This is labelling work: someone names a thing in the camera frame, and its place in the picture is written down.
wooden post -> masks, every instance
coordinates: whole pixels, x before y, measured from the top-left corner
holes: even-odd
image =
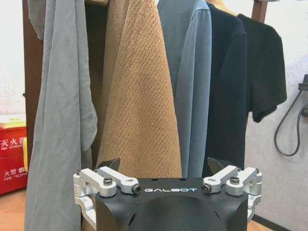
[[[39,40],[28,18],[28,2],[23,0],[25,97],[28,165],[30,164],[34,122],[37,113],[43,58],[43,41]]]
[[[267,1],[255,0],[251,18],[264,23],[267,7]]]

clothes hanger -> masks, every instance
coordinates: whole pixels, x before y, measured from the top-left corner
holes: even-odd
[[[101,5],[105,6],[108,3],[108,0],[85,0],[86,4],[91,4],[91,5]]]
[[[216,8],[224,11],[224,12],[227,12],[229,14],[232,14],[234,16],[237,16],[236,13],[230,11],[226,6],[225,4],[223,3],[223,0],[206,0],[208,3],[211,3],[213,4]]]

red fire extinguisher box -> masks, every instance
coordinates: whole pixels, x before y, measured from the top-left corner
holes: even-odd
[[[26,121],[23,116],[0,116],[0,194],[26,187],[23,140]]]

wooden floor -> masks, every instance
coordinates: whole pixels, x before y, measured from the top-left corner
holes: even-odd
[[[26,191],[18,191],[0,197],[0,231],[23,231]],[[255,222],[250,222],[248,231],[271,231]]]

light blue shirt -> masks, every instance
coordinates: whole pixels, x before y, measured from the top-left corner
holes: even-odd
[[[204,0],[160,0],[183,177],[201,177],[209,108],[212,26]]]

